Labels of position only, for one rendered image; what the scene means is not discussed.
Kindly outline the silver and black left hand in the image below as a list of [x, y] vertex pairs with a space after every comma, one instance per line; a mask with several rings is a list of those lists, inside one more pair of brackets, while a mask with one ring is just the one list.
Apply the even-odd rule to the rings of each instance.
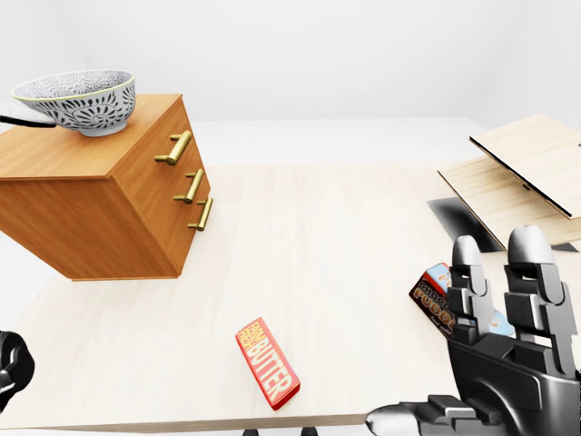
[[0, 413], [34, 375], [34, 359], [24, 339], [15, 332], [0, 331]]

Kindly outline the silver and black right hand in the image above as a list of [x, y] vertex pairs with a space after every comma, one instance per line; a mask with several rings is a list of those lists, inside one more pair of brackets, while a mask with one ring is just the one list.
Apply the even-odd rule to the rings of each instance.
[[492, 294], [471, 236], [454, 243], [448, 354], [460, 396], [431, 395], [370, 412], [374, 436], [581, 436], [576, 322], [552, 248], [535, 225], [509, 236], [504, 295], [515, 337], [494, 334]]

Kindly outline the wooden cabinet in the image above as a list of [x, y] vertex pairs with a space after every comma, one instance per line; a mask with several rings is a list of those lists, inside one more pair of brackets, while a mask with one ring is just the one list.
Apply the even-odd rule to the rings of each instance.
[[0, 134], [0, 231], [73, 280], [176, 277], [113, 176], [136, 134], [61, 127]]

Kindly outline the wooden cabinet drawer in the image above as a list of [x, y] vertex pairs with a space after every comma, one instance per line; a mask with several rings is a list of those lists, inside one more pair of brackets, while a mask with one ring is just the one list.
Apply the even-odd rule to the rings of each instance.
[[[203, 201], [209, 196], [210, 183], [200, 158], [181, 159], [175, 166], [165, 163], [158, 163], [158, 166], [161, 166], [162, 179], [153, 214], [155, 235], [175, 270], [174, 274], [180, 275], [196, 234], [196, 230], [188, 228], [187, 224], [198, 221], [203, 206], [197, 205], [196, 202]], [[185, 175], [194, 173], [200, 168], [204, 170], [205, 175], [193, 203], [175, 201], [173, 197], [186, 194], [192, 183], [192, 179], [186, 178]]]
[[[188, 124], [168, 126], [147, 137], [148, 144], [136, 159], [135, 173], [130, 178], [132, 195], [143, 219], [159, 243], [166, 245], [177, 237], [179, 225], [193, 210], [191, 204], [178, 200], [191, 189], [193, 175], [200, 168], [200, 159]], [[172, 135], [185, 135], [186, 146], [175, 165], [157, 162], [157, 155], [168, 155], [178, 143]]]
[[151, 94], [137, 97], [126, 133], [135, 133], [136, 143], [113, 168], [116, 182], [142, 215], [152, 215], [179, 207], [173, 197], [185, 194], [185, 174], [195, 170], [198, 150], [192, 138], [175, 165], [157, 162], [177, 144], [173, 134], [190, 131], [191, 125], [182, 97], [178, 94]]

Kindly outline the patterned grey and white bowl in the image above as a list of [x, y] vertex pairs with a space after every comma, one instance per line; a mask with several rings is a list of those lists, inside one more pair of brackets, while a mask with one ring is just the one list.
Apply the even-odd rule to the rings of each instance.
[[127, 126], [135, 75], [111, 69], [53, 74], [18, 85], [12, 96], [63, 128], [98, 137]]

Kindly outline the brown chocolate pudding box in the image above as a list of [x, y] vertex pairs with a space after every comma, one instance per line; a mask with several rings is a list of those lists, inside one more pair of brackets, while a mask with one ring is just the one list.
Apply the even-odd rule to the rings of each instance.
[[456, 316], [450, 310], [444, 288], [424, 272], [409, 297], [447, 339], [452, 337]]

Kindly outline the white and blue food box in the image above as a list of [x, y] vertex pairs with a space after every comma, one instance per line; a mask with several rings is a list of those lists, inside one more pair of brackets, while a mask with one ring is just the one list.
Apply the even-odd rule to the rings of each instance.
[[451, 275], [449, 268], [445, 263], [439, 263], [435, 266], [428, 268], [425, 272], [428, 274], [444, 288], [446, 296], [448, 298], [448, 287], [451, 284]]

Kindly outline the pale wooden board, black edge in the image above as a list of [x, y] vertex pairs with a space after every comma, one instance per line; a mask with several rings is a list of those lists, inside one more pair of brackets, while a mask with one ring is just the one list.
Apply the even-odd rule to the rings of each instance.
[[581, 218], [581, 130], [537, 114], [470, 141], [568, 218]]

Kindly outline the red butter box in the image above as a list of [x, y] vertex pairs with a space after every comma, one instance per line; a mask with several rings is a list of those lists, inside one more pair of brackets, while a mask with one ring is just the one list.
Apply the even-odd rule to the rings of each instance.
[[261, 317], [239, 330], [235, 338], [267, 403], [279, 410], [300, 390], [300, 379], [280, 345]]

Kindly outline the white object with dark rim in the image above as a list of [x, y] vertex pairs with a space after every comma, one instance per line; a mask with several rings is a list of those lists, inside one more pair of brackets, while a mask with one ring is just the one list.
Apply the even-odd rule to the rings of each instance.
[[46, 114], [31, 109], [18, 101], [0, 97], [0, 123], [34, 128], [54, 128], [56, 122]]

